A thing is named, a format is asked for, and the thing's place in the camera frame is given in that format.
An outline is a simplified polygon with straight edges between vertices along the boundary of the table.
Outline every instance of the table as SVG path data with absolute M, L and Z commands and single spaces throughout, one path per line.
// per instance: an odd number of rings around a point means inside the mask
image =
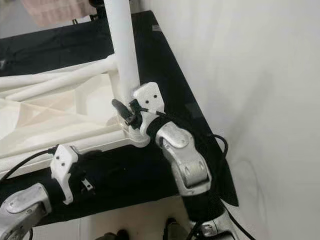
M 222 152 L 189 88 L 186 79 L 151 11 L 132 15 L 140 83 L 156 82 L 165 102 L 165 111 L 187 120 L 201 133 L 209 148 L 196 145 L 210 158 L 219 194 L 226 202 L 238 205 L 228 164 L 217 176 Z M 114 52 L 106 20 L 98 19 L 71 26 L 0 39 L 0 76 L 35 74 L 52 69 L 103 59 Z M 150 143 L 144 148 L 124 146 L 92 156 L 85 163 L 95 194 L 75 197 L 71 205 L 55 204 L 53 212 L 40 225 L 155 201 L 178 194 L 168 161 Z M 54 189 L 49 168 L 11 178 L 0 186 L 0 201 L 35 183 Z

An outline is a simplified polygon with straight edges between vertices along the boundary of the white pipe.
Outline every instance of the white pipe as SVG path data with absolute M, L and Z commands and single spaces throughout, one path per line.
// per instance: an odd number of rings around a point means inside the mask
M 66 72 L 59 73 L 38 73 L 17 76 L 1 76 L 0 89 L 3 88 L 16 88 L 32 84 L 43 83 L 47 80 L 58 78 L 65 75 Z
M 130 4 L 128 0 L 104 0 L 104 5 L 120 77 L 119 94 L 128 104 L 133 90 L 140 86 Z
M 90 78 L 92 76 L 112 70 L 117 70 L 117 63 L 114 54 L 101 61 L 64 74 L 60 77 L 38 83 L 34 86 L 31 86 L 30 88 L 6 96 L 5 99 L 12 101 L 23 101 L 58 88 L 75 84 L 81 79 Z

